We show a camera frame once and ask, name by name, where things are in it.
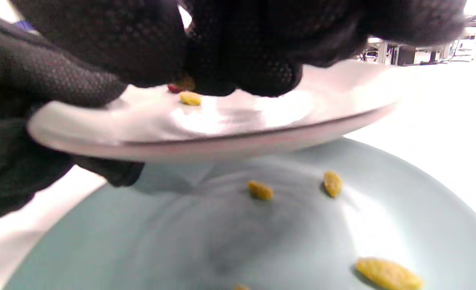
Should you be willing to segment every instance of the food crumb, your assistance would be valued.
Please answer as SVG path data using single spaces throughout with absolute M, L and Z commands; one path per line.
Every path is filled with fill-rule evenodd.
M 334 171 L 324 173 L 324 187 L 332 198 L 337 197 L 343 187 L 343 181 Z
M 179 94 L 179 97 L 181 97 L 181 102 L 185 105 L 200 106 L 202 104 L 201 95 L 194 92 L 183 91 Z
M 271 200 L 273 198 L 273 190 L 266 184 L 256 180 L 249 181 L 250 194 L 260 200 Z
M 234 290 L 250 290 L 250 288 L 245 285 L 238 285 L 236 288 L 234 288 Z
M 360 258 L 356 269 L 386 290 L 419 290 L 422 279 L 399 264 L 378 258 Z

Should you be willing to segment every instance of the white plate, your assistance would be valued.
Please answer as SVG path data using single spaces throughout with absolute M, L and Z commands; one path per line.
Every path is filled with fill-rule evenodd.
M 301 84 L 279 98 L 236 91 L 179 102 L 165 86 L 129 86 L 101 110 L 54 101 L 30 119 L 39 143 L 86 156 L 135 161 L 215 160 L 280 153 L 324 143 L 388 114 L 396 95 L 383 91 L 399 68 L 345 61 L 306 66 Z

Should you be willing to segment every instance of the gloved hand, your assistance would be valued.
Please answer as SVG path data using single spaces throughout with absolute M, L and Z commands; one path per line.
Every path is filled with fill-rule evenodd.
M 42 37 L 0 20 L 0 216 L 19 209 L 74 163 L 115 186 L 137 180 L 143 164 L 70 156 L 36 144 L 26 132 L 29 115 L 47 101 L 99 107 L 126 87 L 114 75 L 67 58 Z
M 301 65 L 331 66 L 369 35 L 415 46 L 460 35 L 466 0 L 181 0 L 193 18 L 185 37 L 174 0 L 12 0 L 46 38 L 137 86 L 184 71 L 196 92 L 236 87 L 278 96 Z
M 415 46 L 455 39 L 466 0 L 183 0 L 193 18 L 188 35 L 173 0 L 12 2 L 53 45 L 0 23 L 0 215 L 73 162 L 115 185 L 141 171 L 33 143 L 25 121 L 43 102 L 100 106 L 124 90 L 114 75 L 149 87 L 186 73 L 202 94 L 240 88 L 276 97 L 299 83 L 302 64 L 331 66 L 369 35 Z

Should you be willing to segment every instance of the white table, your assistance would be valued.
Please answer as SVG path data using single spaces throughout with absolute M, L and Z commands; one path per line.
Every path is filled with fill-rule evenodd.
M 347 137 L 420 167 L 476 212 L 476 92 L 455 85 L 458 75 L 476 82 L 476 64 L 402 69 L 411 79 L 418 77 L 413 88 L 387 84 L 380 91 L 407 93 L 397 112 Z M 22 210 L 0 219 L 0 289 L 39 239 L 104 183 L 103 178 L 74 168 Z

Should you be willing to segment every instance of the black mesh glove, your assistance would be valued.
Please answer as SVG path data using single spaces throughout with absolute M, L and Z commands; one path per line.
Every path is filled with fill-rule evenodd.
M 54 44 L 137 86 L 194 77 L 196 91 L 277 96 L 301 65 L 331 66 L 369 35 L 415 46 L 453 40 L 466 0 L 12 0 Z
M 0 20 L 0 216 L 19 209 L 74 163 L 115 186 L 137 180 L 142 164 L 69 156 L 36 144 L 26 131 L 30 114 L 47 101 L 98 107 L 119 97 L 126 86 Z

